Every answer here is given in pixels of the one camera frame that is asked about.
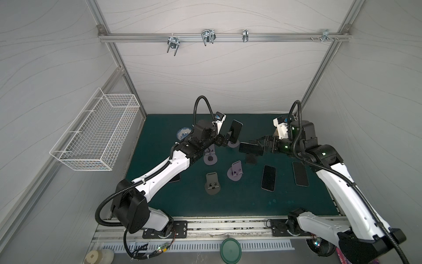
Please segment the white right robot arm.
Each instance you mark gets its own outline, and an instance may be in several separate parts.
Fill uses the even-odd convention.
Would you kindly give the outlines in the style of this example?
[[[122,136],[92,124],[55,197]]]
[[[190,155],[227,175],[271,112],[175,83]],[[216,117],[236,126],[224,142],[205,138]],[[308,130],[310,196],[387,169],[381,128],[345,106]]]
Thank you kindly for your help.
[[[300,169],[310,166],[331,192],[346,220],[331,221],[300,208],[289,213],[286,231],[292,236],[309,233],[314,236],[310,248],[321,255],[323,242],[340,249],[352,264],[368,264],[395,250],[407,264],[401,243],[406,236],[392,228],[373,208],[352,179],[343,159],[330,145],[319,145],[313,123],[292,118],[273,120],[276,131],[264,136],[264,146],[272,153],[283,153],[298,158]]]

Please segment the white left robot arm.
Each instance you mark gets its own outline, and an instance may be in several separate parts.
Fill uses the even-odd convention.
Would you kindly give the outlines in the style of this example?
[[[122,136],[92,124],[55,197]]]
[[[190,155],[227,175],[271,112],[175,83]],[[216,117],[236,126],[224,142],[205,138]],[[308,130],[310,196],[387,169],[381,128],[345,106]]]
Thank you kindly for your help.
[[[188,136],[171,148],[169,157],[162,163],[131,182],[126,179],[119,182],[111,197],[111,211],[119,221],[113,225],[125,227],[130,234],[154,229],[167,236],[173,219],[148,203],[170,180],[200,160],[207,148],[226,144],[228,138],[219,133],[224,119],[217,115],[213,122],[200,120]]]

